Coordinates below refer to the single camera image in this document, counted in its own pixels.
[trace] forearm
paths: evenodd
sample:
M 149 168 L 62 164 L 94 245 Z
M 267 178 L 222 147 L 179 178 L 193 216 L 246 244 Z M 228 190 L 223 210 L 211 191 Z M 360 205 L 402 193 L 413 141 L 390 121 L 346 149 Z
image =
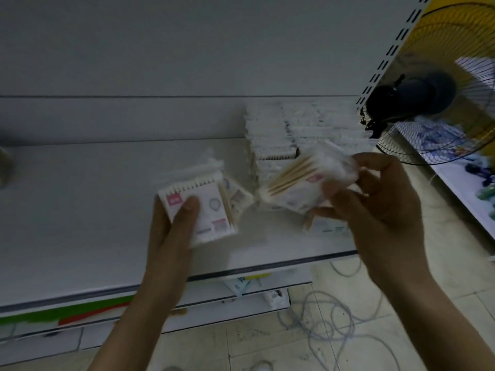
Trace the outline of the forearm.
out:
M 88 371 L 144 371 L 172 308 L 142 286 Z
M 386 295 L 430 371 L 495 367 L 492 351 L 432 277 Z

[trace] finger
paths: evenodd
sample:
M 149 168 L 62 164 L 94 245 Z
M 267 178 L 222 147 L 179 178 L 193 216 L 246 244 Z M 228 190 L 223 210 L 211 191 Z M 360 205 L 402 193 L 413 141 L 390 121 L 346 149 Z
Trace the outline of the finger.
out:
M 315 216 L 342 220 L 342 216 L 339 215 L 335 210 L 335 208 L 332 207 L 316 207 L 311 210 L 311 213 L 314 214 Z
M 156 195 L 153 201 L 153 215 L 152 225 L 150 228 L 150 241 L 148 243 L 148 257 L 163 243 L 169 230 L 170 220 L 168 219 L 160 198 Z
M 200 201 L 195 196 L 190 196 L 175 215 L 170 233 L 167 239 L 173 244 L 189 248 L 193 235 L 194 225 L 200 212 Z
M 349 223 L 351 229 L 376 221 L 353 191 L 340 188 L 336 182 L 332 181 L 325 182 L 322 190 L 335 211 Z
M 374 152 L 360 152 L 352 156 L 360 167 L 380 172 L 380 181 L 399 186 L 409 182 L 402 163 L 395 156 Z
M 368 195 L 377 193 L 381 188 L 380 179 L 368 171 L 359 172 L 356 185 L 359 186 L 363 193 Z

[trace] pink square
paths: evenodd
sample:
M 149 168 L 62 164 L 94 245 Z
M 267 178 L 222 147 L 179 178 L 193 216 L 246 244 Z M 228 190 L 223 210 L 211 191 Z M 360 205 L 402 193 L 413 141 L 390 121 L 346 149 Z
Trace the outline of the pink square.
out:
M 306 178 L 306 181 L 314 183 L 314 182 L 318 182 L 321 179 L 323 179 L 323 174 L 317 173 L 317 174 L 313 174 L 311 177 Z
M 171 195 L 167 195 L 167 201 L 169 206 L 175 206 L 176 204 L 182 203 L 182 197 L 180 193 L 174 193 Z

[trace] green item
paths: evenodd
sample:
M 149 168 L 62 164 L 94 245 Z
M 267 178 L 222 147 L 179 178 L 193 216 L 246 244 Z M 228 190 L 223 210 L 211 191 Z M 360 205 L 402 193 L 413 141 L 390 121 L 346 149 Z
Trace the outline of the green item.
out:
M 495 185 L 483 187 L 476 192 L 476 197 L 481 200 L 488 200 L 495 195 Z
M 39 323 L 39 322 L 55 322 L 60 319 L 69 318 L 75 315 L 81 315 L 90 311 L 103 309 L 108 306 L 120 305 L 122 303 L 127 303 L 132 301 L 134 295 L 129 295 L 126 297 L 112 298 L 103 301 L 81 303 L 79 305 L 72 305 L 66 307 L 58 307 L 56 309 L 49 309 L 43 311 L 37 311 L 33 313 L 20 314 L 9 316 L 5 318 L 0 318 L 0 325 L 28 322 L 28 323 Z

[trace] black fan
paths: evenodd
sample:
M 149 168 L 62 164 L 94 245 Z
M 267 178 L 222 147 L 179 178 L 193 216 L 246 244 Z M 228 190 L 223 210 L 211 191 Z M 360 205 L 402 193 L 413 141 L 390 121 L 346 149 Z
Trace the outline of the black fan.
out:
M 493 5 L 460 3 L 425 13 L 361 110 L 377 147 L 407 164 L 433 165 L 490 143 L 494 44 Z

